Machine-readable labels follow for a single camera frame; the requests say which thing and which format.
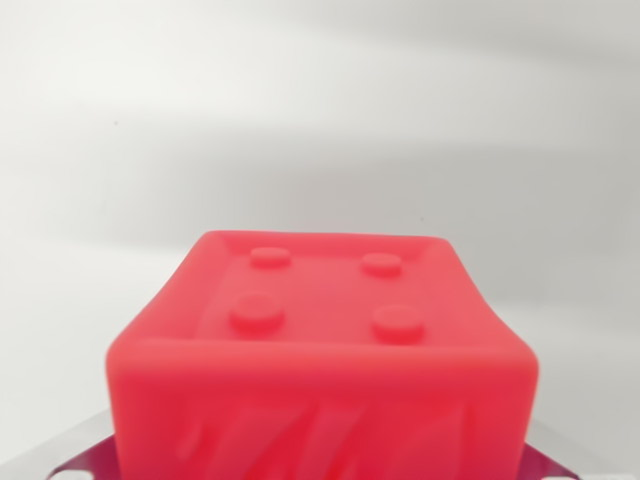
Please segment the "black padded gripper right finger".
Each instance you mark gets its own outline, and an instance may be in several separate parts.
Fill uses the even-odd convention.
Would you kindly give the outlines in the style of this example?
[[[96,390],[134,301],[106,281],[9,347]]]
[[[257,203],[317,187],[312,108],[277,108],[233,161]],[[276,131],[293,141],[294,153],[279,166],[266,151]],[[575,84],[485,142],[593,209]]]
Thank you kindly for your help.
[[[539,420],[528,428],[523,454],[525,479],[583,479],[596,472],[596,457]]]

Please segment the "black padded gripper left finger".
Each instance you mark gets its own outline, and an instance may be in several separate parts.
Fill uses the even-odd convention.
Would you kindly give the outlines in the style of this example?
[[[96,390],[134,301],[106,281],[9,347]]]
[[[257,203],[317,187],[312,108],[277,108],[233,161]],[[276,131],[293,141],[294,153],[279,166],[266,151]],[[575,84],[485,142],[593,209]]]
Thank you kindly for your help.
[[[112,415],[104,410],[54,439],[47,479],[118,479]]]

